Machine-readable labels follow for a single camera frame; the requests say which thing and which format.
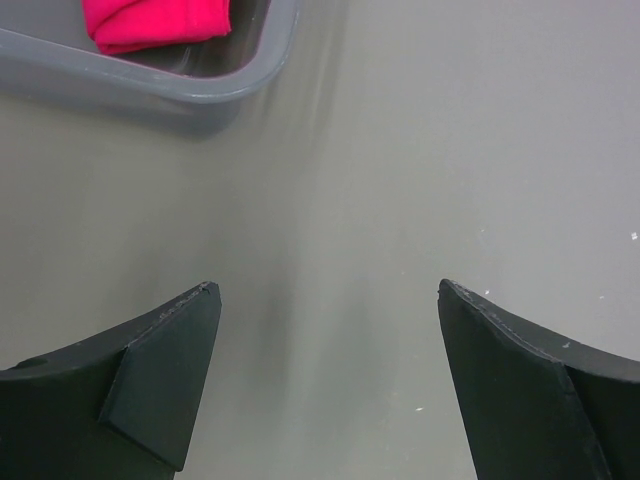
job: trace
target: black plastic jaw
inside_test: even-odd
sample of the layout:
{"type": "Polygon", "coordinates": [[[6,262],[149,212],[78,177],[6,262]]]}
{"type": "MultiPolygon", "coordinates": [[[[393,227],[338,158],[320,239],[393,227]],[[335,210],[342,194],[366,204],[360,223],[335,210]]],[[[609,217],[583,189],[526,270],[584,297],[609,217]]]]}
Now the black plastic jaw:
{"type": "Polygon", "coordinates": [[[0,372],[3,480],[169,480],[185,464],[221,301],[203,283],[0,372]]]}
{"type": "Polygon", "coordinates": [[[449,365],[479,480],[640,478],[640,362],[443,281],[449,365]]]}

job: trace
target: folded pink fabric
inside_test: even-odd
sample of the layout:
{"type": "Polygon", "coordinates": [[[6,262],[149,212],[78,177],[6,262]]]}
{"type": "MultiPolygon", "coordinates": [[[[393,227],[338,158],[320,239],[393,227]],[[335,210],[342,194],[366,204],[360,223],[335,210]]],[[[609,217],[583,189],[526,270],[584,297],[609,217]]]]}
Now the folded pink fabric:
{"type": "Polygon", "coordinates": [[[231,31],[229,0],[82,0],[82,5],[89,36],[110,55],[202,42],[231,31]]]}

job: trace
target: gray surface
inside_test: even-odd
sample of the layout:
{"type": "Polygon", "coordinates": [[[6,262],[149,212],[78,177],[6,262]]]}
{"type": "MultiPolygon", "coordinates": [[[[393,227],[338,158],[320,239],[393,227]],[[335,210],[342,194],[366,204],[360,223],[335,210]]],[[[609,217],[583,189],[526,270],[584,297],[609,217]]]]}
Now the gray surface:
{"type": "Polygon", "coordinates": [[[640,359],[639,13],[315,1],[200,143],[2,99],[0,363],[210,278],[179,478],[471,480],[441,277],[640,359]]]}

